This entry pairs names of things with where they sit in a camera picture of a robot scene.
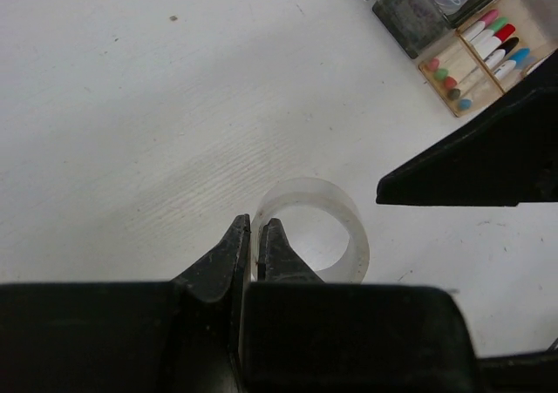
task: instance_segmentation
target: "roll of clear tape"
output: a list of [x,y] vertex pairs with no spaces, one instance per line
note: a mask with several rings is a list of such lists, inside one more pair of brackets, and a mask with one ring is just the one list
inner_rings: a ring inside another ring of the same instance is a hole
[[357,207],[341,188],[318,178],[295,178],[278,183],[260,202],[252,220],[252,272],[257,270],[260,236],[263,227],[286,207],[309,206],[329,213],[349,234],[347,249],[339,261],[316,274],[327,282],[362,282],[370,262],[368,238]]

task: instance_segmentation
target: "black marker cap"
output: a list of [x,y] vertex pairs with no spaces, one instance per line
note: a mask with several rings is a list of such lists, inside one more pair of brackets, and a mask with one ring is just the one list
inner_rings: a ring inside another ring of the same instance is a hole
[[503,50],[508,54],[510,51],[514,49],[515,46],[520,42],[520,39],[517,37],[512,37],[506,40],[504,43],[500,45],[498,50]]

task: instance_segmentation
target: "white tabletop surface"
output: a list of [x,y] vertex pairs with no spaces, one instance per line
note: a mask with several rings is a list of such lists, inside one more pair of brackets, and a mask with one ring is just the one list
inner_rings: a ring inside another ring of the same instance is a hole
[[[0,281],[168,279],[315,176],[360,210],[367,282],[458,290],[481,354],[558,337],[558,206],[375,204],[467,119],[361,0],[0,0],[0,40]],[[330,219],[281,218],[340,255]]]

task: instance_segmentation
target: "black pointed object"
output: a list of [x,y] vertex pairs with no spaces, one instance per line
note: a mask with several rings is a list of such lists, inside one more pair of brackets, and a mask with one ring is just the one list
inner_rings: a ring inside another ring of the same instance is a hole
[[378,184],[378,204],[558,201],[558,52],[475,119]]
[[279,219],[271,219],[262,230],[258,281],[323,282],[290,247]]

